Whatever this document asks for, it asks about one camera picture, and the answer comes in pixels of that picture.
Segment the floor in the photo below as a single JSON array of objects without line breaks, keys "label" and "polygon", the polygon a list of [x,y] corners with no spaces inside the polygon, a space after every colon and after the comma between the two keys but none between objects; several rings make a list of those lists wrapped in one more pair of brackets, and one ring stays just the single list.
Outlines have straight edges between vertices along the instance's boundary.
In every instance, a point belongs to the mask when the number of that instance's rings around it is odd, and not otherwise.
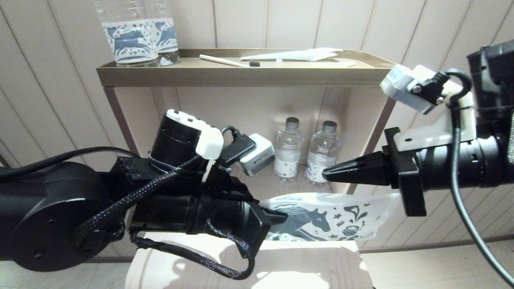
[{"label": "floor", "polygon": [[[512,241],[489,243],[514,273]],[[362,254],[377,289],[508,288],[473,246]],[[82,264],[54,273],[0,262],[0,289],[123,289],[129,263]]]}]

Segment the black cable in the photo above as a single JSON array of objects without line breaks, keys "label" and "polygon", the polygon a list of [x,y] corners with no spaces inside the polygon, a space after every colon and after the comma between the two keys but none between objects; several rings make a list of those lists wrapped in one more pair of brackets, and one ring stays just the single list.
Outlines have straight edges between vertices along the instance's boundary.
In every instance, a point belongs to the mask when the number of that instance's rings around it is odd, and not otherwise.
[{"label": "black cable", "polygon": [[494,255],[491,253],[491,251],[485,244],[484,240],[480,236],[480,233],[477,231],[475,225],[473,224],[473,221],[471,220],[471,217],[469,216],[468,211],[466,210],[464,201],[462,200],[460,189],[458,187],[458,159],[459,150],[461,146],[461,109],[458,105],[458,100],[471,90],[471,79],[464,72],[451,71],[450,73],[448,73],[448,75],[458,77],[463,83],[463,89],[461,90],[461,92],[450,98],[452,122],[450,190],[453,197],[453,201],[455,202],[455,206],[457,207],[457,211],[461,216],[464,225],[468,229],[468,232],[475,241],[476,246],[479,248],[484,258],[487,260],[487,262],[489,262],[489,265],[491,265],[491,267],[503,278],[503,280],[505,280],[505,282],[507,282],[511,287],[514,287],[514,278],[494,257]]},{"label": "black cable", "polygon": [[223,127],[220,131],[222,132],[222,135],[225,134],[227,131],[231,131],[232,138],[234,140],[236,140],[238,137],[241,136],[241,133],[239,132],[239,130],[237,130],[235,127],[233,127],[231,125],[227,125],[227,126]]},{"label": "black cable", "polygon": [[5,173],[0,173],[0,182],[6,182],[8,180],[11,180],[15,177],[24,176],[33,172],[36,172],[38,170],[48,168],[50,166],[56,165],[60,162],[63,162],[67,159],[70,159],[72,157],[81,156],[84,154],[90,154],[95,152],[117,152],[117,153],[123,153],[127,154],[133,157],[139,157],[137,154],[124,150],[119,148],[113,148],[113,147],[93,147],[93,148],[86,148],[86,149],[79,149],[67,153],[63,153],[60,155],[56,155],[47,159],[44,159],[42,161],[35,162],[30,165],[26,165],[21,168],[12,169]]},{"label": "black cable", "polygon": [[95,230],[103,229],[110,221],[112,221],[112,219],[124,216],[128,209],[130,209],[143,198],[149,196],[155,190],[178,178],[180,174],[184,172],[186,167],[195,163],[199,159],[201,159],[201,157],[199,155],[195,155],[189,161],[179,166],[175,171],[169,172],[151,180],[146,185],[126,195],[124,198],[115,202],[107,209],[99,212],[89,220],[82,223],[74,230],[71,235],[75,245],[77,247],[81,246],[84,240]]},{"label": "black cable", "polygon": [[220,230],[214,228],[214,226],[211,224],[210,219],[207,219],[206,232],[208,234],[216,236],[216,237],[229,239],[230,241],[239,245],[239,248],[241,248],[241,250],[244,253],[243,258],[248,259],[247,268],[243,271],[230,269],[228,267],[225,267],[225,266],[217,263],[214,260],[211,260],[205,256],[202,256],[202,255],[200,255],[196,252],[193,252],[191,250],[188,250],[186,248],[183,248],[183,247],[180,247],[177,245],[173,245],[173,244],[156,242],[156,241],[153,241],[152,239],[148,239],[148,238],[138,237],[137,232],[131,233],[131,240],[134,244],[137,245],[138,249],[152,248],[152,249],[166,252],[169,254],[177,255],[179,257],[182,257],[182,258],[185,258],[192,262],[195,262],[197,264],[200,264],[208,269],[211,269],[214,272],[216,272],[220,275],[223,275],[227,278],[231,278],[234,280],[243,280],[243,279],[248,278],[252,274],[253,268],[255,267],[255,257],[251,253],[250,245],[248,245],[248,243],[246,243],[245,241],[243,241],[243,239],[241,239],[237,236],[234,236],[230,233],[223,233]]}]

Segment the striped wallpaper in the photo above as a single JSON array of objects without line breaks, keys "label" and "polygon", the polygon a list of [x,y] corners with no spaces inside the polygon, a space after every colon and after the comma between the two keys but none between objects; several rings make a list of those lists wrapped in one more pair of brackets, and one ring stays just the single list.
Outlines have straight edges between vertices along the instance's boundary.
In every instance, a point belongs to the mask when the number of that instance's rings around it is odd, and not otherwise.
[{"label": "striped wallpaper", "polygon": [[[468,70],[466,55],[514,38],[513,0],[170,0],[181,48],[337,47],[413,67]],[[126,148],[95,67],[112,61],[93,1],[0,0],[0,162],[22,166],[76,148]],[[417,115],[397,104],[387,127],[406,130],[442,111]],[[377,148],[384,144],[379,141]],[[116,155],[76,158],[107,170]],[[485,237],[513,233],[513,186],[463,190]],[[358,186],[357,194],[387,193]],[[429,216],[402,208],[364,248],[469,239],[448,191],[426,195]],[[126,242],[105,256],[133,254]]]}]

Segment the water bottle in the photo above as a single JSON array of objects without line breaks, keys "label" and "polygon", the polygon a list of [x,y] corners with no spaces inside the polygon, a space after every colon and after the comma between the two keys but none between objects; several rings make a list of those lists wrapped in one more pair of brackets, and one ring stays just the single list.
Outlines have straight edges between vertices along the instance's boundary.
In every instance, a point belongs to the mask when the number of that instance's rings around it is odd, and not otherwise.
[{"label": "water bottle", "polygon": [[286,119],[286,127],[277,133],[275,150],[275,177],[288,183],[298,174],[298,163],[302,153],[304,137],[298,130],[300,121],[296,117]]},{"label": "water bottle", "polygon": [[335,122],[325,121],[322,130],[315,133],[310,141],[305,176],[311,185],[323,186],[327,183],[321,172],[336,162],[341,146],[341,138],[336,133],[336,128]]},{"label": "water bottle", "polygon": [[180,57],[169,1],[144,0],[144,6],[152,23],[152,34],[155,48],[159,54],[160,65],[168,66],[178,63]]},{"label": "water bottle", "polygon": [[95,0],[95,9],[118,66],[158,66],[142,0]]}]

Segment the bottle label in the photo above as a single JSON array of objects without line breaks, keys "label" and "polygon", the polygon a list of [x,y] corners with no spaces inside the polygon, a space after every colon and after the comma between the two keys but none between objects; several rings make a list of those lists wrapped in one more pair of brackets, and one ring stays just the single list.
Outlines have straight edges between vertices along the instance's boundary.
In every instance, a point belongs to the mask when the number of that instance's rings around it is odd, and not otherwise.
[{"label": "bottle label", "polygon": [[150,19],[152,22],[152,37],[157,53],[174,52],[178,50],[177,36],[173,18]]},{"label": "bottle label", "polygon": [[323,178],[321,173],[326,168],[327,167],[318,166],[310,161],[307,161],[307,167],[305,168],[305,176],[313,182],[324,183],[326,182],[326,180]]},{"label": "bottle label", "polygon": [[281,177],[294,177],[298,173],[299,161],[283,161],[275,158],[275,173]]},{"label": "bottle label", "polygon": [[157,58],[150,20],[110,22],[102,26],[116,62],[134,63]]}]

